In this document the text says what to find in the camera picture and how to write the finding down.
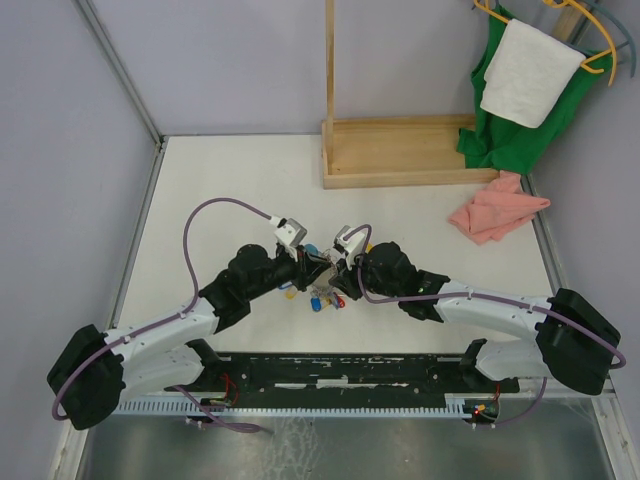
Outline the metal keyring organizer blue handle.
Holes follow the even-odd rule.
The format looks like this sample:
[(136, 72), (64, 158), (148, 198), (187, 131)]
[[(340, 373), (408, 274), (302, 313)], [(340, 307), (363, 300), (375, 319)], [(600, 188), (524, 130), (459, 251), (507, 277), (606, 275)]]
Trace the metal keyring organizer blue handle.
[[(312, 255), (323, 257), (328, 260), (332, 260), (329, 250), (320, 252), (318, 248), (313, 244), (306, 244), (305, 249)], [(319, 313), (322, 310), (332, 307), (336, 310), (343, 309), (346, 306), (346, 302), (343, 298), (343, 294), (329, 284), (329, 280), (335, 273), (335, 268), (331, 267), (325, 271), (316, 279), (311, 286), (306, 290), (310, 295), (310, 306), (314, 313)], [(299, 293), (299, 290), (293, 285), (292, 282), (285, 283), (279, 287), (288, 300), (293, 300)]]

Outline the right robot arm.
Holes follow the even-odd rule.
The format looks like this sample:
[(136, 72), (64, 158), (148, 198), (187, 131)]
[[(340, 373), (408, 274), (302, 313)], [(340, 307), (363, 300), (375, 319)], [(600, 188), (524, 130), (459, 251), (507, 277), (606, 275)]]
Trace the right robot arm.
[(598, 395), (616, 356), (619, 331), (582, 295), (561, 288), (550, 297), (500, 295), (445, 275), (420, 270), (394, 242), (369, 251), (344, 241), (333, 287), (349, 298), (394, 303), (408, 316), (446, 325), (472, 325), (508, 335), (506, 341), (471, 342), (458, 368), (467, 389), (481, 391), (513, 378), (553, 378)]

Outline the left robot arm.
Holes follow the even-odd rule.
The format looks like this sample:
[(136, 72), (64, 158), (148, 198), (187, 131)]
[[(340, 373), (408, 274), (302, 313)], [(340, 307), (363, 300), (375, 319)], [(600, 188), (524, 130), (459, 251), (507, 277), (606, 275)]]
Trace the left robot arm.
[(47, 375), (56, 395), (54, 418), (84, 430), (140, 395), (220, 386), (225, 368), (206, 338), (249, 315), (253, 300), (287, 283), (305, 290), (330, 267), (329, 260), (301, 246), (292, 253), (279, 246), (270, 257), (262, 246), (249, 244), (164, 319), (106, 332), (93, 325), (80, 328)]

